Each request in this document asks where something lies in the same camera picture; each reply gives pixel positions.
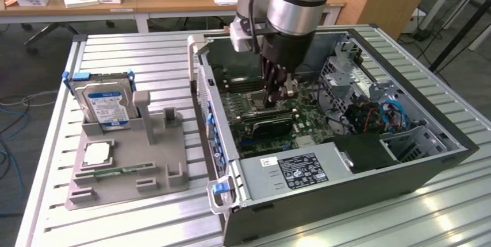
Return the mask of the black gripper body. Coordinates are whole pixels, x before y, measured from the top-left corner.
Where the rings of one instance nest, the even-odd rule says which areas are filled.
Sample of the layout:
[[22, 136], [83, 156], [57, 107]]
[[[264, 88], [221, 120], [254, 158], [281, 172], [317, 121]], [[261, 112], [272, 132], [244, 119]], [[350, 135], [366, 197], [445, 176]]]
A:
[[313, 33], [292, 36], [284, 33], [265, 34], [260, 55], [262, 63], [280, 65], [286, 71], [294, 71], [304, 61], [313, 40]]

